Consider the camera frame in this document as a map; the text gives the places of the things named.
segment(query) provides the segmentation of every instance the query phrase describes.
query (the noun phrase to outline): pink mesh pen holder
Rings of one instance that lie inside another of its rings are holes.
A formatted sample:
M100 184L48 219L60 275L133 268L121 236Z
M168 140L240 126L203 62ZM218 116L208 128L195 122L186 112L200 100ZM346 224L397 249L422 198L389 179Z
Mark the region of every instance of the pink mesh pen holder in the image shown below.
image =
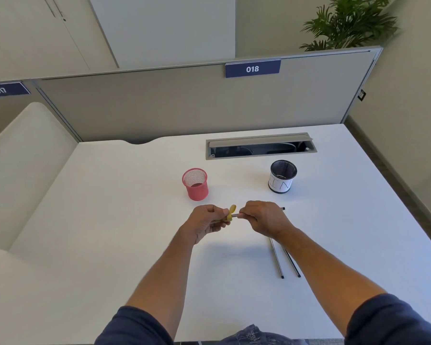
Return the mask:
M208 190L208 175L201 168L191 168L182 176L188 196L193 201L201 201L206 198Z

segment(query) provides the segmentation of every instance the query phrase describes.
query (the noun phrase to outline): forearm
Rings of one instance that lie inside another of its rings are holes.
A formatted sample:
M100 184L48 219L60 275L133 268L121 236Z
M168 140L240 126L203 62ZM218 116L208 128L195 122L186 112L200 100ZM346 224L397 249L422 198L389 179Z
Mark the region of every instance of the forearm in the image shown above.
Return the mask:
M322 308L343 335L356 308L385 293L297 228L282 231L277 240L297 261Z
M173 339L184 308L193 244L179 230L126 304L150 313Z

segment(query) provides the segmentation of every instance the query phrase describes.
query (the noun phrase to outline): blue sign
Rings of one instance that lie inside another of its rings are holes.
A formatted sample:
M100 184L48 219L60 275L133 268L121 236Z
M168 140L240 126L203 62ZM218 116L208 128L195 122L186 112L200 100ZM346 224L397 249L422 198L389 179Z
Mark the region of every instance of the blue sign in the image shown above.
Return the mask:
M225 77L277 74L281 59L263 62L225 64Z
M0 97L30 94L22 82L7 82L0 84Z

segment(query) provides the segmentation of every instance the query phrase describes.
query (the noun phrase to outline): hand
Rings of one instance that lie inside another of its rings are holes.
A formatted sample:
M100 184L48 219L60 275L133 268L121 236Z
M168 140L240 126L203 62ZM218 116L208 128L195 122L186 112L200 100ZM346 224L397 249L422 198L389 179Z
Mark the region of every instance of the hand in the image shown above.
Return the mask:
M254 231L275 240L281 232L296 229L284 211L273 202L248 201L239 210L238 218L248 220Z
M187 221L181 226L181 230L194 244L197 244L201 239L210 232L220 231L230 222L218 221L211 223L215 220L221 220L228 215L228 208L222 209L214 205L203 205L193 209L192 214L188 217Z

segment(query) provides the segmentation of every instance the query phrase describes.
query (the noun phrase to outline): navy shirt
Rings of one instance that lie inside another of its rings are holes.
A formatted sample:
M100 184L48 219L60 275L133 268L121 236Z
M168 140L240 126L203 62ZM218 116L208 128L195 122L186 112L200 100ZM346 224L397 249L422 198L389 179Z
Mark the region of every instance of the navy shirt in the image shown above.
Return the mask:
M378 295L358 307L346 334L346 345L431 345L431 324L410 305L391 294ZM113 344L173 345L174 342L149 313L123 306L95 342L95 345Z

